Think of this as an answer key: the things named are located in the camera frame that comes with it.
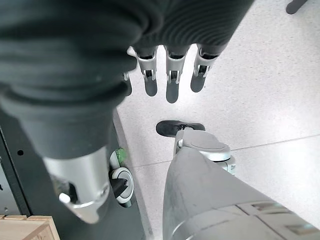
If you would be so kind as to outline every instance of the wooden crate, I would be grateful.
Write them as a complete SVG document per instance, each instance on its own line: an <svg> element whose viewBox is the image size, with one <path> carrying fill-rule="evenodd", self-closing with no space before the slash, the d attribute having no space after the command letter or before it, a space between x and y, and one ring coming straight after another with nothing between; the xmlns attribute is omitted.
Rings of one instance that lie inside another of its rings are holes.
<svg viewBox="0 0 320 240"><path fill-rule="evenodd" d="M60 240L51 216L0 215L0 240Z"/></svg>

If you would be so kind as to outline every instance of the white speckled floor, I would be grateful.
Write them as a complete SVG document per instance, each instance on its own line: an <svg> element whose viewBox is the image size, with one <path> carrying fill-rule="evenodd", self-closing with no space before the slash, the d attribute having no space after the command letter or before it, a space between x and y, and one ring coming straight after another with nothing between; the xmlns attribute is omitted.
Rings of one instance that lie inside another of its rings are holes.
<svg viewBox="0 0 320 240"><path fill-rule="evenodd" d="M130 73L132 95L117 111L149 238L162 239L174 139L155 127L165 119L203 123L234 150L241 180L320 228L320 1L309 0L295 15L285 12L289 2L255 2L199 93L190 89L196 46L174 104L166 102L163 47L155 97L145 93L139 69Z"/></svg>

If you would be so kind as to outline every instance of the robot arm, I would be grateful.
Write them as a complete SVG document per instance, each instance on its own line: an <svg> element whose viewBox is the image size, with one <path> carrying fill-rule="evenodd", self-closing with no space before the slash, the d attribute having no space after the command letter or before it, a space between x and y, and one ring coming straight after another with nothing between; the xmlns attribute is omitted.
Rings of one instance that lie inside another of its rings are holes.
<svg viewBox="0 0 320 240"><path fill-rule="evenodd" d="M237 179L227 145L183 129L164 191L163 240L318 240L320 231Z"/></svg>

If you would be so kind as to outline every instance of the black chair leg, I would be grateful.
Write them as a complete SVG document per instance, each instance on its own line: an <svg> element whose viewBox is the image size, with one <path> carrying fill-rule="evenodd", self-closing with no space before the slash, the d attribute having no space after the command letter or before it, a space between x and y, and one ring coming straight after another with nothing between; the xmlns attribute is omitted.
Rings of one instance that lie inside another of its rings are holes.
<svg viewBox="0 0 320 240"><path fill-rule="evenodd" d="M286 6L286 12L288 14L295 14L306 1L308 0L293 0Z"/></svg>

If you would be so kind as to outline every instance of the green object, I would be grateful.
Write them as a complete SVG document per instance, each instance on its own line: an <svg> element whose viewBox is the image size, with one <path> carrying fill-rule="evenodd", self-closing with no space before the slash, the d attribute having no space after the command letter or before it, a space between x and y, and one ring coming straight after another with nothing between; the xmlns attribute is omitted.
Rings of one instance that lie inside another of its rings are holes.
<svg viewBox="0 0 320 240"><path fill-rule="evenodd" d="M121 166L125 161L125 159L127 158L126 151L123 148L119 148L115 150L115 153L116 153L116 157L118 158L118 162Z"/></svg>

